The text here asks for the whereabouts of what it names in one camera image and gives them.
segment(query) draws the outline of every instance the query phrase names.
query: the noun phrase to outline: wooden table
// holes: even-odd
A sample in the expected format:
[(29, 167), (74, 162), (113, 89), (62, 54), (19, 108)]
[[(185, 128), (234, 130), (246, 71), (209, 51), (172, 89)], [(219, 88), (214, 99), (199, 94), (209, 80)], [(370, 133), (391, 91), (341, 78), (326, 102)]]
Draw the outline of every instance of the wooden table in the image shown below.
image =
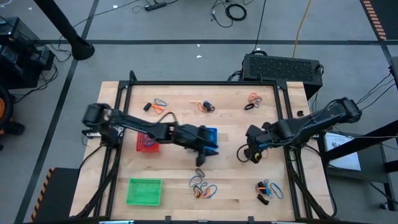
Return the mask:
[[(117, 87), (118, 82), (103, 82), (98, 102), (113, 106)], [(288, 88), (294, 116), (298, 110), (309, 114), (302, 83), (288, 83)], [(263, 101), (259, 108), (244, 111), (243, 107), (252, 92), (262, 96)], [(282, 92), (280, 97), (286, 118)], [(134, 85), (129, 114), (148, 121), (157, 121), (161, 115), (155, 114), (152, 109), (146, 113), (142, 110), (144, 105), (152, 102), (154, 98), (166, 101), (168, 103), (166, 111), (173, 111), (180, 124), (206, 125), (218, 129), (220, 154), (207, 157), (201, 167), (206, 174), (205, 180), (209, 184), (216, 184), (218, 192), (211, 199), (194, 197), (188, 182), (195, 175), (196, 153), (189, 153), (173, 144), (161, 145), (160, 152), (155, 154), (136, 152), (137, 133), (127, 130), (123, 141), (112, 219), (164, 220), (166, 215), (170, 215), (172, 220), (244, 221), (248, 216), (254, 216), (256, 221), (295, 219), (283, 149), (281, 147), (270, 149), (268, 158), (262, 159), (258, 164), (242, 163), (236, 158), (236, 150), (246, 143), (245, 133), (249, 125), (261, 127), (266, 121), (273, 123), (278, 120), (271, 86)], [(205, 100), (215, 105), (214, 113), (203, 113), (198, 110), (197, 104)], [(88, 141), (85, 156), (98, 147), (99, 141), (99, 139)], [(310, 141), (309, 145), (317, 148), (315, 141)], [(98, 188), (104, 152), (104, 149), (97, 152), (83, 166), (70, 215), (77, 214)], [(309, 191), (331, 215), (333, 208), (319, 156), (303, 149), (302, 162)], [(130, 178), (162, 179), (160, 206), (127, 205), (127, 186)], [(275, 182), (282, 189), (284, 193), (282, 200), (269, 199), (268, 206), (258, 201), (254, 186), (264, 179)], [(304, 217), (302, 194), (298, 188), (297, 192), (300, 212)], [(100, 215), (105, 213), (107, 199), (108, 191), (104, 194)]]

